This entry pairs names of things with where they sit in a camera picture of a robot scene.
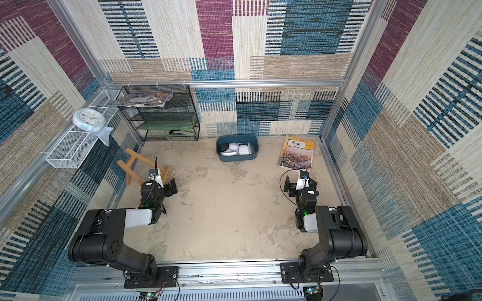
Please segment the silver mouse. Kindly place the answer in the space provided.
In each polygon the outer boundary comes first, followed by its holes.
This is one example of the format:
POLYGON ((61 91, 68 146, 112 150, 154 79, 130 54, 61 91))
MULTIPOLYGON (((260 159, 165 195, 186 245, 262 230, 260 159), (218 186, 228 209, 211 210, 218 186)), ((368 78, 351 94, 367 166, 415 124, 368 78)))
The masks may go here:
POLYGON ((238 156, 239 152, 238 152, 238 150, 227 149, 225 151, 220 152, 220 155, 225 156, 225 157, 227 157, 227 156, 238 156))

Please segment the teal plastic storage box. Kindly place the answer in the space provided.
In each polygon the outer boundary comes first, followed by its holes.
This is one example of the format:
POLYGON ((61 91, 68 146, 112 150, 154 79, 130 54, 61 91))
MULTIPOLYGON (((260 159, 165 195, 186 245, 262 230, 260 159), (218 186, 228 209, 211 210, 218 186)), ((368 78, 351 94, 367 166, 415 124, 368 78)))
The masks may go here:
POLYGON ((230 135, 217 139, 216 151, 222 162, 248 161, 257 157, 259 143, 254 135, 230 135))

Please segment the white rounded mouse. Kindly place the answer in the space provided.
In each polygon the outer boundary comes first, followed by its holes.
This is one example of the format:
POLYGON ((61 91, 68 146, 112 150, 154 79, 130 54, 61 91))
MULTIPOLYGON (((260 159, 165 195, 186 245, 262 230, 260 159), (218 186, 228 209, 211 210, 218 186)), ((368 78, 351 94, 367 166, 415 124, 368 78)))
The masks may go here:
POLYGON ((249 146, 248 146, 247 144, 241 144, 241 145, 239 145, 239 147, 238 147, 238 153, 239 153, 241 156, 249 155, 249 154, 250 154, 249 146))

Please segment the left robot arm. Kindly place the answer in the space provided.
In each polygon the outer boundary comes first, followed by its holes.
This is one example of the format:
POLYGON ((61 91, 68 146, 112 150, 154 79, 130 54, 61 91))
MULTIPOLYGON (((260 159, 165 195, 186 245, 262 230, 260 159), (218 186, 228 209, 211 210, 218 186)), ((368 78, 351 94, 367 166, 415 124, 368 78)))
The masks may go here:
POLYGON ((124 243, 124 232, 156 224, 162 214, 167 214, 164 199, 177 192, 174 178, 163 185, 151 180, 142 184, 142 200, 136 209, 89 210, 69 245, 69 260, 122 271, 126 289, 175 287, 179 268, 158 267, 154 255, 124 243))

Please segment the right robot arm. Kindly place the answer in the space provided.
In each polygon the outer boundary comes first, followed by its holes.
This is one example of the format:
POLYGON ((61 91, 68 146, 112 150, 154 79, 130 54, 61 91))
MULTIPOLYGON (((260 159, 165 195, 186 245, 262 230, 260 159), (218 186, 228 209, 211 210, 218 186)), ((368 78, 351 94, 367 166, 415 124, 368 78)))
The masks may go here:
POLYGON ((282 264, 283 282, 332 282, 331 264, 337 260, 365 256, 368 243, 349 206, 321 206, 316 181, 301 171, 296 182, 286 178, 283 194, 295 199, 296 227, 303 233, 316 233, 319 242, 304 249, 297 265, 282 264))

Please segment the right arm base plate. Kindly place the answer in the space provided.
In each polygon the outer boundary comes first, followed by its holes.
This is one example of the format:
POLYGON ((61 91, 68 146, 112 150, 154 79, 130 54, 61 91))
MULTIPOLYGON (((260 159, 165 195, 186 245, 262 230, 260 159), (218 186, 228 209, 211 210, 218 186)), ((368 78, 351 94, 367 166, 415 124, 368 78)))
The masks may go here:
POLYGON ((282 283, 324 283, 333 282, 334 276, 328 267, 300 268, 297 263, 281 263, 282 283))

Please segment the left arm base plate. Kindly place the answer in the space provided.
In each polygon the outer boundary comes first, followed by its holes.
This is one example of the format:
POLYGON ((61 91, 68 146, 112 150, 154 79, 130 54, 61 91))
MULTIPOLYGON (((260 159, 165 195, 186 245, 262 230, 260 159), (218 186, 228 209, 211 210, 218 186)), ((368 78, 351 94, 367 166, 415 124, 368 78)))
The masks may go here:
POLYGON ((127 272, 124 288, 174 288, 177 286, 178 266, 158 267, 155 276, 127 272))

